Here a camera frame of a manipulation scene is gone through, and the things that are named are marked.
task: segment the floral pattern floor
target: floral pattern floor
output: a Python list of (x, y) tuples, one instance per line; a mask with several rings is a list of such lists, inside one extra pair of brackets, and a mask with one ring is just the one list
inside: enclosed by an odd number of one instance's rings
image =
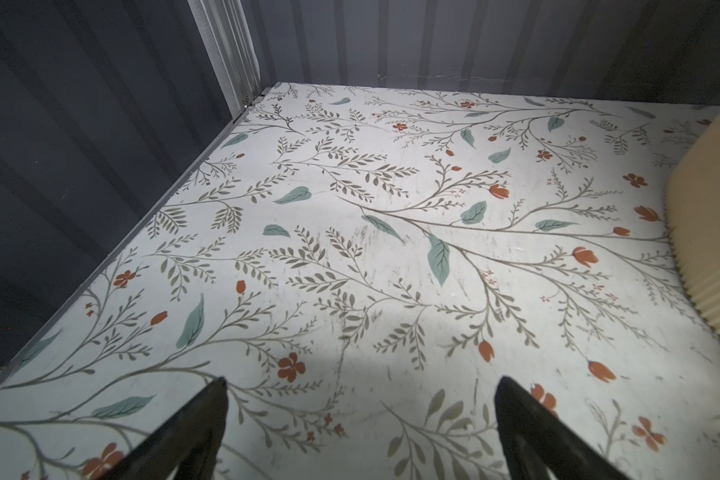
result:
[(717, 108), (280, 84), (0, 388), (0, 478), (96, 478), (217, 376), (217, 478), (508, 478), (501, 376), (631, 478), (720, 478), (663, 217)]

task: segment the scuff mark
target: scuff mark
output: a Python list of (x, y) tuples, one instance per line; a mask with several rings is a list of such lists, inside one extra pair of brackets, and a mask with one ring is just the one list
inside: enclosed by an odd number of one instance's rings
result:
[(383, 410), (377, 410), (377, 411), (369, 414), (368, 416), (360, 418), (359, 421), (360, 421), (360, 423), (367, 422), (368, 420), (372, 420), (376, 417), (380, 417), (380, 416), (384, 415), (385, 413), (388, 413), (388, 411), (385, 408)]
[(691, 343), (691, 350), (693, 350), (694, 352), (696, 352), (697, 354), (699, 354), (700, 356), (705, 358), (707, 361), (709, 361), (709, 363), (714, 364), (714, 362), (712, 362), (709, 357), (707, 357), (706, 355), (701, 353), (698, 349), (696, 349), (695, 345), (693, 345), (692, 343)]
[(361, 241), (365, 241), (365, 234), (367, 233), (367, 225), (363, 226), (360, 229), (355, 229), (355, 234), (359, 235), (360, 240), (355, 243), (360, 243)]
[(461, 291), (463, 292), (463, 295), (467, 298), (467, 300), (469, 300), (470, 298), (469, 298), (469, 295), (467, 294), (467, 288), (463, 284), (463, 278), (459, 278), (457, 283), (458, 283), (458, 286), (461, 287)]
[[(347, 319), (344, 318), (341, 321), (343, 331), (344, 328), (347, 326)], [(344, 346), (341, 348), (341, 357), (338, 359), (338, 367), (336, 367), (336, 388), (341, 387), (341, 368), (344, 366), (344, 354), (346, 353), (347, 348), (349, 347), (349, 342), (346, 342)]]
[(474, 407), (472, 408), (472, 413), (474, 413), (477, 410), (477, 383), (480, 381), (480, 377), (477, 377), (474, 379)]

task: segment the corrugated metal wall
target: corrugated metal wall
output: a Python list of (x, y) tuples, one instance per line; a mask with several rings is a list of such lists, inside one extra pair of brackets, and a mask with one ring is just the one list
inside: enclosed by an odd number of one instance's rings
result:
[(720, 104), (720, 0), (242, 0), (275, 82)]
[(186, 0), (0, 0), (0, 364), (230, 120)]

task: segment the beige plastic bin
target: beige plastic bin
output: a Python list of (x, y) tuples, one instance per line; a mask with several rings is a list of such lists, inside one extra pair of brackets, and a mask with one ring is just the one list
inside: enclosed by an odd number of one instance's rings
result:
[(666, 210), (685, 289), (720, 334), (720, 114), (669, 178)]

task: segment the orange flower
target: orange flower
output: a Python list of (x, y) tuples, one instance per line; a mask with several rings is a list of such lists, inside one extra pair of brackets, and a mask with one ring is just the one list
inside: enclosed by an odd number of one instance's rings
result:
[(509, 191), (506, 188), (499, 186), (499, 184), (491, 185), (488, 191), (493, 197), (499, 198), (501, 200), (503, 200), (504, 198), (509, 198)]
[(645, 183), (645, 178), (638, 177), (634, 174), (624, 175), (624, 180), (628, 180), (628, 182), (631, 183), (633, 187), (639, 188), (640, 186), (648, 186), (648, 184)]
[(610, 383), (611, 380), (616, 379), (613, 372), (600, 362), (589, 362), (589, 371), (592, 372), (592, 375), (603, 380), (605, 383)]
[(493, 347), (488, 342), (480, 342), (480, 346), (477, 347), (480, 355), (483, 356), (483, 360), (490, 363), (490, 359), (496, 357), (496, 353), (493, 351)]
[(554, 395), (551, 393), (547, 393), (546, 396), (544, 396), (544, 387), (540, 386), (538, 383), (536, 385), (531, 385), (530, 395), (541, 402), (541, 405), (545, 406), (552, 415), (559, 418), (557, 412), (554, 411), (554, 408), (557, 406), (557, 398), (554, 398)]
[(653, 208), (648, 208), (647, 206), (636, 206), (634, 208), (634, 211), (642, 215), (640, 216), (642, 220), (647, 220), (648, 222), (657, 222), (661, 219), (661, 217), (655, 213), (655, 210), (653, 210)]
[(168, 318), (168, 312), (158, 313), (158, 314), (155, 315), (155, 316), (153, 317), (153, 319), (150, 321), (150, 325), (157, 325), (158, 323), (162, 322), (162, 321), (165, 320), (166, 318)]
[(633, 433), (640, 438), (644, 437), (645, 443), (648, 444), (648, 447), (650, 447), (653, 452), (657, 452), (658, 444), (664, 445), (666, 443), (666, 437), (662, 436), (662, 434), (660, 433), (653, 433), (653, 431), (651, 430), (650, 420), (645, 417), (638, 418), (644, 428), (633, 425)]
[(281, 359), (278, 365), (280, 366), (280, 371), (277, 372), (277, 376), (281, 379), (288, 379), (290, 383), (293, 383), (293, 381), (296, 380), (296, 375), (298, 373), (304, 373), (307, 371), (304, 366), (304, 362), (298, 361), (298, 355), (296, 355), (295, 352), (292, 352), (286, 358)]
[(573, 258), (586, 268), (592, 268), (589, 264), (596, 264), (599, 262), (595, 253), (591, 250), (586, 250), (583, 246), (578, 246), (575, 250), (573, 250)]
[(83, 476), (87, 477), (88, 480), (94, 480), (95, 478), (104, 475), (113, 466), (117, 465), (117, 462), (122, 460), (125, 456), (120, 451), (115, 451), (117, 448), (116, 443), (110, 443), (101, 452), (101, 458), (93, 457), (83, 467)]
[(136, 278), (136, 272), (126, 270), (122, 274), (119, 274), (115, 277), (114, 285), (120, 288), (125, 288), (125, 285), (128, 284), (128, 280), (133, 280), (134, 278)]

